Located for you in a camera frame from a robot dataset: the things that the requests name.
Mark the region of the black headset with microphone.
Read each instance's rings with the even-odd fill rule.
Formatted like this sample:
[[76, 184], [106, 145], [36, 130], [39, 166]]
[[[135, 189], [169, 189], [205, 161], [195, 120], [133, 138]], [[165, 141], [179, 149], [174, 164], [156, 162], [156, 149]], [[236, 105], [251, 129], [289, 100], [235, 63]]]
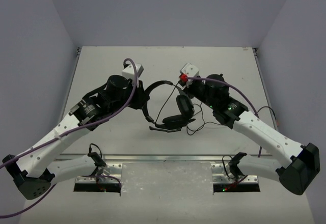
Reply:
[[[149, 130], [151, 131], [159, 131], [159, 132], [166, 132], [166, 133], [173, 133], [173, 132], [179, 132], [182, 128], [186, 127], [189, 123], [193, 122], [195, 120], [194, 114], [194, 104], [192, 100], [190, 99], [189, 95], [178, 85], [174, 84], [171, 81], [168, 80], [159, 80], [154, 83], [152, 83], [146, 90], [145, 94], [147, 95], [147, 98], [150, 99], [151, 93], [157, 89], [158, 87], [161, 87], [163, 85], [171, 86], [172, 92], [164, 102], [163, 106], [161, 107], [160, 111], [157, 114], [156, 118], [152, 118], [149, 114], [149, 108], [148, 108], [148, 102], [145, 102], [145, 104], [142, 107], [142, 113], [145, 117], [146, 121], [150, 123]], [[177, 95], [175, 97], [175, 113], [170, 114], [167, 117], [164, 117], [161, 121], [159, 121], [159, 115], [161, 114], [163, 108], [170, 100], [171, 96], [174, 92], [177, 92]]]

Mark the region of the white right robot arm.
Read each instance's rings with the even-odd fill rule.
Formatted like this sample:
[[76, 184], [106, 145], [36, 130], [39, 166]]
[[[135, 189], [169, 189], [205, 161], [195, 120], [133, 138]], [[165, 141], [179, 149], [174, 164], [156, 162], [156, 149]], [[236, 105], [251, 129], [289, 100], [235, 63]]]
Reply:
[[261, 158], [239, 152], [231, 157], [229, 171], [238, 183], [256, 175], [281, 183], [289, 192], [302, 195], [320, 172], [319, 148], [303, 145], [268, 126], [254, 109], [229, 95], [232, 86], [220, 75], [207, 78], [180, 75], [184, 91], [212, 109], [215, 119], [265, 149], [273, 158]]

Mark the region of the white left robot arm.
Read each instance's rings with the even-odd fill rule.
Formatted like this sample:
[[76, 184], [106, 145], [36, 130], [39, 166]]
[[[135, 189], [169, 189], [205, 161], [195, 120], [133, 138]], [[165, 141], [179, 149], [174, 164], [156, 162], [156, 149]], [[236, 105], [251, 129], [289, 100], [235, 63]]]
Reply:
[[147, 100], [141, 80], [112, 75], [105, 84], [86, 93], [31, 149], [6, 156], [3, 159], [5, 168], [27, 200], [36, 199], [51, 186], [71, 178], [99, 176], [107, 170], [107, 164], [96, 152], [65, 162], [56, 161], [56, 158], [124, 108], [140, 109]]

